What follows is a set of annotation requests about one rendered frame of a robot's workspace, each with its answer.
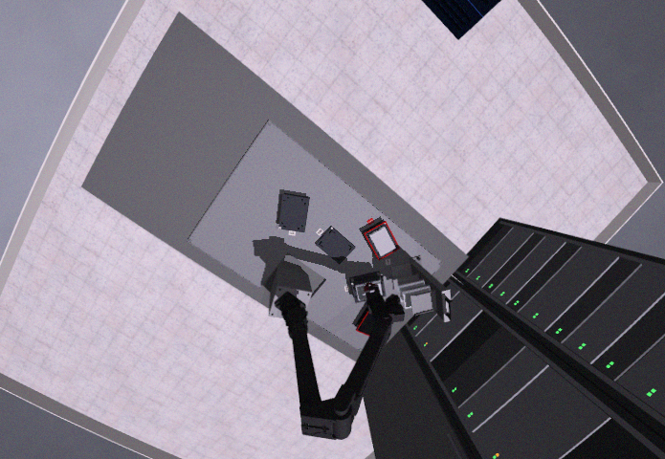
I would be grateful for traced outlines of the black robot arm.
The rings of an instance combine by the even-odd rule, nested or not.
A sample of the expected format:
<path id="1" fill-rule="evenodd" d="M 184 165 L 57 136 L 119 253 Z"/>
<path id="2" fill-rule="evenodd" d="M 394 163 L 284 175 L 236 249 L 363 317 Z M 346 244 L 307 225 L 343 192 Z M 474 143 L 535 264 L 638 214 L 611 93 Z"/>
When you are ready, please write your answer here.
<path id="1" fill-rule="evenodd" d="M 276 301 L 275 307 L 281 311 L 283 318 L 285 312 L 285 324 L 287 326 L 288 321 L 288 334 L 293 342 L 303 435 L 332 440 L 342 440 L 349 436 L 354 416 L 358 413 L 373 371 L 390 337 L 391 325 L 393 322 L 404 321 L 405 317 L 398 295 L 390 295 L 387 301 L 384 301 L 382 295 L 375 295 L 374 298 L 376 303 L 382 303 L 386 309 L 382 304 L 374 304 L 371 308 L 375 324 L 366 345 L 335 398 L 325 401 L 321 400 L 307 337 L 306 305 L 289 292 Z"/>

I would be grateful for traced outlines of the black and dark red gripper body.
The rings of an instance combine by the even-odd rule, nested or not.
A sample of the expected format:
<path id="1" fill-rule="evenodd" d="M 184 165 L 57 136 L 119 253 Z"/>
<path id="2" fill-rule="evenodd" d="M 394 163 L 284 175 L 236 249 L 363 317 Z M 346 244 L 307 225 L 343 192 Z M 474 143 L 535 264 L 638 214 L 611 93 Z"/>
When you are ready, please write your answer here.
<path id="1" fill-rule="evenodd" d="M 372 314 L 371 308 L 373 307 L 374 304 L 378 304 L 378 303 L 376 303 L 374 296 L 375 295 L 380 295 L 380 290 L 379 290 L 378 285 L 369 286 L 368 289 L 370 291 L 375 290 L 372 293 L 370 293 L 370 292 L 366 293 L 366 300 L 367 300 L 366 304 L 367 304 L 368 313 Z"/>

